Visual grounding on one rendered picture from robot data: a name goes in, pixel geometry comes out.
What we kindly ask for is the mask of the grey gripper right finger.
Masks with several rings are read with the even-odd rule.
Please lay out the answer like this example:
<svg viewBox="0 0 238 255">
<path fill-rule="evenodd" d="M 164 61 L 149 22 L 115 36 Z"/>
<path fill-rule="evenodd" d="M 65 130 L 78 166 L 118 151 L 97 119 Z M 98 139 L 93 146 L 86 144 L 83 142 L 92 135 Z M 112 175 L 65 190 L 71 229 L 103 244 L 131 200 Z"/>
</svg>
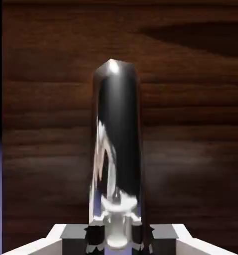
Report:
<svg viewBox="0 0 238 255">
<path fill-rule="evenodd" d="M 184 224 L 151 224 L 151 255 L 238 255 L 191 236 Z"/>
</svg>

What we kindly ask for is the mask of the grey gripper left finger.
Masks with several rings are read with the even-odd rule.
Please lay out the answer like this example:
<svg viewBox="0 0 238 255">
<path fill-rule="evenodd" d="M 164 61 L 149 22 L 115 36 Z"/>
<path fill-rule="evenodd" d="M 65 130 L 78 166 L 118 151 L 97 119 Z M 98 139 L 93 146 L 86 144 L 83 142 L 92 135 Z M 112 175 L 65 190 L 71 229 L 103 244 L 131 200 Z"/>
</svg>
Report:
<svg viewBox="0 0 238 255">
<path fill-rule="evenodd" d="M 87 227 L 86 224 L 55 224 L 46 238 L 2 255 L 85 255 Z"/>
</svg>

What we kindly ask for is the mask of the dark wood cabinet door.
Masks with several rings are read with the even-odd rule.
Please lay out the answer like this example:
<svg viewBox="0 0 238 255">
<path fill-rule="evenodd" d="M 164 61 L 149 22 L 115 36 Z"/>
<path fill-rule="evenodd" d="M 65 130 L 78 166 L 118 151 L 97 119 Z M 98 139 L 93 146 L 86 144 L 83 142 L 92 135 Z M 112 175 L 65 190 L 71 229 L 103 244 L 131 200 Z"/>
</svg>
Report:
<svg viewBox="0 0 238 255">
<path fill-rule="evenodd" d="M 92 73 L 141 82 L 146 215 L 238 254 L 238 0 L 5 0 L 4 252 L 88 219 Z"/>
</svg>

